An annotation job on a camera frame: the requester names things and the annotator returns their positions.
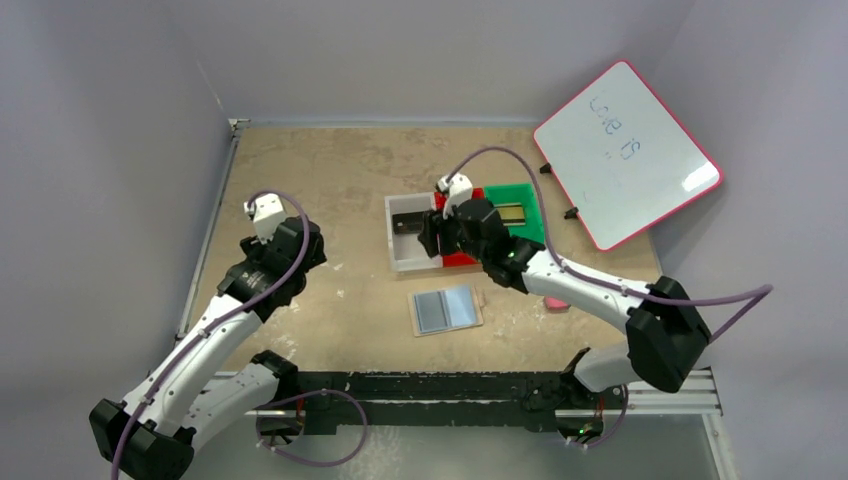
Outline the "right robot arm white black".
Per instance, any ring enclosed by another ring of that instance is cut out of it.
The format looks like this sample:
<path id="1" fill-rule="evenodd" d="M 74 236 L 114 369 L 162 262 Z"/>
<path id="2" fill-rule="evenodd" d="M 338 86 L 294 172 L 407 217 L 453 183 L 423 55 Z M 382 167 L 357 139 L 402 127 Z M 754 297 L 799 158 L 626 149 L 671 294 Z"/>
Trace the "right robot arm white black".
<path id="1" fill-rule="evenodd" d="M 511 234 L 485 198 L 464 201 L 449 215 L 426 211 L 418 240 L 430 257 L 463 253 L 496 284 L 562 300 L 623 333 L 623 342 L 583 350 L 566 367 L 566 380 L 586 392 L 644 381 L 676 393 L 709 343 L 706 323 L 677 281 L 634 281 L 570 262 Z"/>

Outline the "green plastic bin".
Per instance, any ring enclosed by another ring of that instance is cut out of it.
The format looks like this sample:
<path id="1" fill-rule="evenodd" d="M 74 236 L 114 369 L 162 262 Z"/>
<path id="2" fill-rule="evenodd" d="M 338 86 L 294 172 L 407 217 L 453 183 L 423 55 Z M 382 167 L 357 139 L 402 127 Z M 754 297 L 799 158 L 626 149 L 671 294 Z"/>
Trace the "green plastic bin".
<path id="1" fill-rule="evenodd" d="M 544 242 L 544 222 L 531 184 L 490 185 L 483 188 L 483 193 L 511 234 Z"/>

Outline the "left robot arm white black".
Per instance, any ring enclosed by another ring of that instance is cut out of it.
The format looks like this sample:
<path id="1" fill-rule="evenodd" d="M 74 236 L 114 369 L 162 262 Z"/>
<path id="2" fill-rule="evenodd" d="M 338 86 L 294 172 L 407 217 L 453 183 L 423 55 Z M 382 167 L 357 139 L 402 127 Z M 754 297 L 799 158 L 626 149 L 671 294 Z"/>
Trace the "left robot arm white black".
<path id="1" fill-rule="evenodd" d="M 89 422 L 112 478 L 178 479 L 217 418 L 197 400 L 226 358 L 278 308 L 306 287 L 326 260 L 320 227 L 289 217 L 262 238 L 241 240 L 244 260 L 231 266 L 201 318 L 166 359 L 120 401 L 100 400 Z"/>

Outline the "beige card holder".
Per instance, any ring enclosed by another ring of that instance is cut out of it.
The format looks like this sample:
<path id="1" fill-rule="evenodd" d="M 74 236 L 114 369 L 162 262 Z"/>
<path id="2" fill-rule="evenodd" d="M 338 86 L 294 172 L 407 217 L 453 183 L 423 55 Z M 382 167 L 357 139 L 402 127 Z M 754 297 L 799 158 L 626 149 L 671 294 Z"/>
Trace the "beige card holder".
<path id="1" fill-rule="evenodd" d="M 484 317 L 472 285 L 412 293 L 408 297 L 413 334 L 430 336 L 482 326 Z"/>

